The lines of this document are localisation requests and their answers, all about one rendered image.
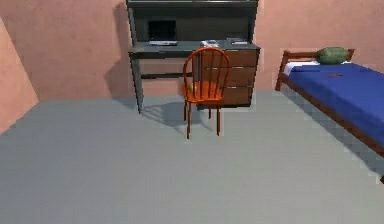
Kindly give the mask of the grey desk with brown drawers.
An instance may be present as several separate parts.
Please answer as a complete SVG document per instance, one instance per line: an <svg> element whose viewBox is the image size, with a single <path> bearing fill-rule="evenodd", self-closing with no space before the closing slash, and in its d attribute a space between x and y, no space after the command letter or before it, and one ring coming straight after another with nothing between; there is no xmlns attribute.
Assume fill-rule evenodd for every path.
<svg viewBox="0 0 384 224"><path fill-rule="evenodd" d="M251 105L261 48L253 43L259 0L126 0L132 37L129 50L137 106L143 106L144 93L140 62L144 59L185 59L201 47L203 40L216 40L228 52L233 83L224 95L226 107ZM176 22L178 44L149 44L148 22ZM231 45L227 38L241 38L246 45Z"/></svg>

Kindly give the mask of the bed with blue cover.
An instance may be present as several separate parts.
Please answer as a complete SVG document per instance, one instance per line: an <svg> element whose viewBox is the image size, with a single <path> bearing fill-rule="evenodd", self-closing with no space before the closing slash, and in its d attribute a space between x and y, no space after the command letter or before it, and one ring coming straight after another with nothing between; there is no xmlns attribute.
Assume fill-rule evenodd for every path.
<svg viewBox="0 0 384 224"><path fill-rule="evenodd" d="M275 89L287 85L384 160L384 74L351 61L316 60L315 52L283 52Z"/></svg>

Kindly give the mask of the black laptop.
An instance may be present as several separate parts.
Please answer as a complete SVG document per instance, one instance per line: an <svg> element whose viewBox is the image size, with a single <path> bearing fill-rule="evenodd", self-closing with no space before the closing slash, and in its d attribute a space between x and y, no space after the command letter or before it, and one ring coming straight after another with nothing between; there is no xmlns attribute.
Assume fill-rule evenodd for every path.
<svg viewBox="0 0 384 224"><path fill-rule="evenodd" d="M155 46L176 46L176 22L173 20L148 22L149 44Z"/></svg>

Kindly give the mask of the orange wooden chair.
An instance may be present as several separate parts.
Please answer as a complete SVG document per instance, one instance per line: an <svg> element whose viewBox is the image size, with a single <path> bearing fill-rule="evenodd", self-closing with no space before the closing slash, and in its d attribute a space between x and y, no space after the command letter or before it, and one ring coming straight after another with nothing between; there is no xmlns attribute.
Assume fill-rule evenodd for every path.
<svg viewBox="0 0 384 224"><path fill-rule="evenodd" d="M187 67L194 65L198 58L199 73L192 68L192 79L187 78ZM223 107L224 91L230 73L230 59L228 54L218 47L200 47L188 56L183 65L183 83L180 92L184 98L183 119L187 122L186 137L191 133L191 108L193 104L205 105L208 110L217 110L216 133L220 135L220 109ZM194 84L194 91L187 89L187 84Z"/></svg>

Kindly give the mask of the green pillow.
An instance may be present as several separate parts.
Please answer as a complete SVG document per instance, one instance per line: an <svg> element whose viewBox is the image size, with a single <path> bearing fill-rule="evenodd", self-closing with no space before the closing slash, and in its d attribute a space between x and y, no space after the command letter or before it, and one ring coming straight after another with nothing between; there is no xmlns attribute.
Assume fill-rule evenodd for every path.
<svg viewBox="0 0 384 224"><path fill-rule="evenodd" d="M316 61L323 65L341 64L346 61L348 50L343 47L325 47L316 52Z"/></svg>

